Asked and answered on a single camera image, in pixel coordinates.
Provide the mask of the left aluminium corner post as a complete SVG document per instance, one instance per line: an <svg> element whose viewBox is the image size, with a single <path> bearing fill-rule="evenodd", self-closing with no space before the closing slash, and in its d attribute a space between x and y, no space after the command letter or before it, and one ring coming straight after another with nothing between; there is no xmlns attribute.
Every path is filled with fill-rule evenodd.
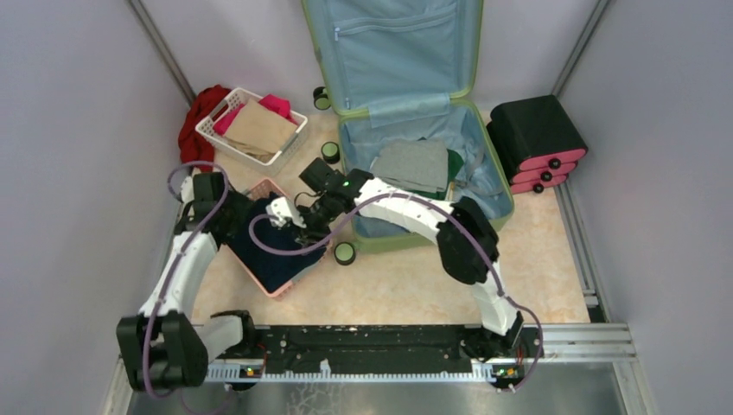
<svg viewBox="0 0 733 415"><path fill-rule="evenodd" d="M191 105L194 102L196 93L144 1L125 0L124 2L138 21L142 31L156 51L156 54L165 66L182 97L188 105Z"/></svg>

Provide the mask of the white plastic basket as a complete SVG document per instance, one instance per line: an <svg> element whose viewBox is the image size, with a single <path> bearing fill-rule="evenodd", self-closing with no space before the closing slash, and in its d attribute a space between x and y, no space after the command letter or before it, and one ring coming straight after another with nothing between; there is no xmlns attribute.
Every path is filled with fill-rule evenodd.
<svg viewBox="0 0 733 415"><path fill-rule="evenodd" d="M309 119L277 96L233 88L196 124L215 149L266 176L274 176L307 137Z"/></svg>

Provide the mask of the black and pink storage stack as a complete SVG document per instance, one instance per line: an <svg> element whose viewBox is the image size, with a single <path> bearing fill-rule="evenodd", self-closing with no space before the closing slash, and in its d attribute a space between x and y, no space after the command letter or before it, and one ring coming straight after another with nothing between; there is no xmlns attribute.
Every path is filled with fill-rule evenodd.
<svg viewBox="0 0 733 415"><path fill-rule="evenodd" d="M487 130L515 195L565 182L589 150L553 94L497 105Z"/></svg>

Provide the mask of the red cloth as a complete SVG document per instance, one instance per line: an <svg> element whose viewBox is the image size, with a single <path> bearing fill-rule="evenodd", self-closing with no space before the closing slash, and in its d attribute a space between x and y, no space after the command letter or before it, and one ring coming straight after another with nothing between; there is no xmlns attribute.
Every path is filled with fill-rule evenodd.
<svg viewBox="0 0 733 415"><path fill-rule="evenodd" d="M180 129L177 144L182 163L193 161L214 161L214 147L195 129L199 122L210 115L225 99L230 88L222 85L210 86L196 95Z"/></svg>

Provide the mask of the green hard-shell suitcase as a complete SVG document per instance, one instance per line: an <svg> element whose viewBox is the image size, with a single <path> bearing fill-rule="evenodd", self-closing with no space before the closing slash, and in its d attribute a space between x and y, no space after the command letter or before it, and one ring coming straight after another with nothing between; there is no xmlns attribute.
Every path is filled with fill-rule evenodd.
<svg viewBox="0 0 733 415"><path fill-rule="evenodd" d="M372 167L395 140L442 141L470 197L501 230L514 200L475 84L481 1L305 1L303 12L331 107L344 170Z"/></svg>

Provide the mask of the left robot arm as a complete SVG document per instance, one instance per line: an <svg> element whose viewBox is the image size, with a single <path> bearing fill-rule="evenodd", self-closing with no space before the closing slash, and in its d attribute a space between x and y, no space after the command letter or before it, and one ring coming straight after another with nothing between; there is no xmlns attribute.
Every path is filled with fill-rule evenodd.
<svg viewBox="0 0 733 415"><path fill-rule="evenodd" d="M122 317L116 327L131 388L156 397L200 386L211 362L228 352L257 347L256 329L246 310L215 313L199 328L190 321L209 265L219 249L233 241L252 200L237 192L223 172L188 177L179 195L182 216L163 272L138 312Z"/></svg>

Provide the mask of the tan folded cloth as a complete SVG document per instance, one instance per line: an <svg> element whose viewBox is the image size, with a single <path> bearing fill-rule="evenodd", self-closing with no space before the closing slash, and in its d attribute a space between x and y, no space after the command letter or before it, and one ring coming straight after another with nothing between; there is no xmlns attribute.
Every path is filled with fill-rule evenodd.
<svg viewBox="0 0 733 415"><path fill-rule="evenodd" d="M250 100L221 136L235 150L268 163L296 129L297 125Z"/></svg>

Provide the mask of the right aluminium corner post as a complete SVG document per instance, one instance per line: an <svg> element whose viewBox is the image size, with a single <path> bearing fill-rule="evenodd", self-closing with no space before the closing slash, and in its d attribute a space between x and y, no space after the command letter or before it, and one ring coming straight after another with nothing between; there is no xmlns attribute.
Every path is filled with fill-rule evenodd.
<svg viewBox="0 0 733 415"><path fill-rule="evenodd" d="M597 0L594 4L583 29L578 36L570 55L568 56L555 84L551 90L551 94L556 97L561 97L570 82L571 76L575 73L580 60L586 48L589 46L593 36L595 35L597 28L601 24L608 8L612 5L611 0Z"/></svg>

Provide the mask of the pink plastic basket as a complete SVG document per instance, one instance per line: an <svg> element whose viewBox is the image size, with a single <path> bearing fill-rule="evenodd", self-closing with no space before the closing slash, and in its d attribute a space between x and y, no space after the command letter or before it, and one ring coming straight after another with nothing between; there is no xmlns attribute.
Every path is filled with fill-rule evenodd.
<svg viewBox="0 0 733 415"><path fill-rule="evenodd" d="M266 213L268 204L285 192L270 178L265 178L249 188L248 198L254 206L244 219L233 239L228 243L245 272L259 289L270 298L281 297L299 278L321 262L329 246L325 245L313 252L298 256L281 256L266 252L252 241L249 224L256 216Z"/></svg>

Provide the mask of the green folded garment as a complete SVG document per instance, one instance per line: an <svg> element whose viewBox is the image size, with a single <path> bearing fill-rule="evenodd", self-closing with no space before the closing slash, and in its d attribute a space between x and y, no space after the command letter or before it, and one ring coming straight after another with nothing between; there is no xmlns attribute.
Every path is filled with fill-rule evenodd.
<svg viewBox="0 0 733 415"><path fill-rule="evenodd" d="M423 197L427 197L434 200L445 200L451 189L452 183L456 179L458 173L461 171L464 161L459 153L454 150L447 149L447 160L448 160L448 181L444 190L437 192L422 192Z"/></svg>

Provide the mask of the grey garment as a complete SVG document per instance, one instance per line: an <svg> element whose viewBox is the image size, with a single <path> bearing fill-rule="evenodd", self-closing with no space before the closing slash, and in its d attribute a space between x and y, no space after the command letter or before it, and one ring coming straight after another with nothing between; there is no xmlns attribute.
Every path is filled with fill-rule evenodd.
<svg viewBox="0 0 733 415"><path fill-rule="evenodd" d="M448 166L448 149L443 142L398 140L381 149L370 172L394 186L437 193L447 188Z"/></svg>

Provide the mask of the magenta cloth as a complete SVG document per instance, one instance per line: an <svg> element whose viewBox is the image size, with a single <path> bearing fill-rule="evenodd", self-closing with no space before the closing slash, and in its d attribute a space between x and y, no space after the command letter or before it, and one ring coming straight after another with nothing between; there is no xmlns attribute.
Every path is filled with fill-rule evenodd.
<svg viewBox="0 0 733 415"><path fill-rule="evenodd" d="M298 122L290 114L290 102L287 99L282 99L276 95L268 94L260 99L258 103L268 111L275 112L277 115L287 119L292 124L298 125ZM214 123L214 131L217 134L224 135L244 106L245 104L239 104L230 113L222 116Z"/></svg>

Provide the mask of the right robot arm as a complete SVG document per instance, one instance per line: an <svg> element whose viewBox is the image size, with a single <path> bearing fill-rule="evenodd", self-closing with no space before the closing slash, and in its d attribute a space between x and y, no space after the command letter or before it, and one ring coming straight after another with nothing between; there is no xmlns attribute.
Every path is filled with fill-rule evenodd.
<svg viewBox="0 0 733 415"><path fill-rule="evenodd" d="M524 320L508 299L500 275L498 233L474 199L428 199L364 170L342 174L320 158L299 178L317 196L310 206L297 209L301 234L307 241L325 237L340 215L351 218L358 214L416 233L436 245L450 277L471 287L481 326L489 336L506 347L515 345Z"/></svg>

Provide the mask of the navy blue garment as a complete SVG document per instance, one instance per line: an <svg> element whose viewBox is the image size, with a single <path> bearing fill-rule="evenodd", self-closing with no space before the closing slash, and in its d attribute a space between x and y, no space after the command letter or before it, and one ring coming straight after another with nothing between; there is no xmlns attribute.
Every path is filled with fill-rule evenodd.
<svg viewBox="0 0 733 415"><path fill-rule="evenodd" d="M254 217L265 214L266 207L278 197L276 193L270 192L266 197L257 199L245 224L239 229L235 238L228 243L234 255L254 275L254 278L262 285L264 292L268 294L274 294L306 267L315 265L327 251L327 248L322 246L313 252L299 256L280 256L266 252L253 243L248 232L250 222ZM290 233L273 227L268 220L258 222L254 231L259 240L269 247L285 251L301 248L300 244L292 239Z"/></svg>

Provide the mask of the aluminium corner post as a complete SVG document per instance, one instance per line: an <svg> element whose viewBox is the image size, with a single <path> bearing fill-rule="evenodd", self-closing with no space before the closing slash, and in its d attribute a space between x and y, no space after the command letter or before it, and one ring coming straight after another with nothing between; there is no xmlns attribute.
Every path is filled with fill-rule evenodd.
<svg viewBox="0 0 733 415"><path fill-rule="evenodd" d="M556 97L561 97L570 82L571 76L575 73L580 60L586 48L589 46L593 36L595 35L597 28L601 24L608 8L612 5L611 0L597 0L594 4L583 29L578 36L570 55L568 56L555 84L551 90L551 94Z"/></svg>
<svg viewBox="0 0 733 415"><path fill-rule="evenodd" d="M194 102L196 93L144 1L125 0L124 2L138 21L142 31L156 51L156 54L165 66L182 97L188 105L191 105Z"/></svg>

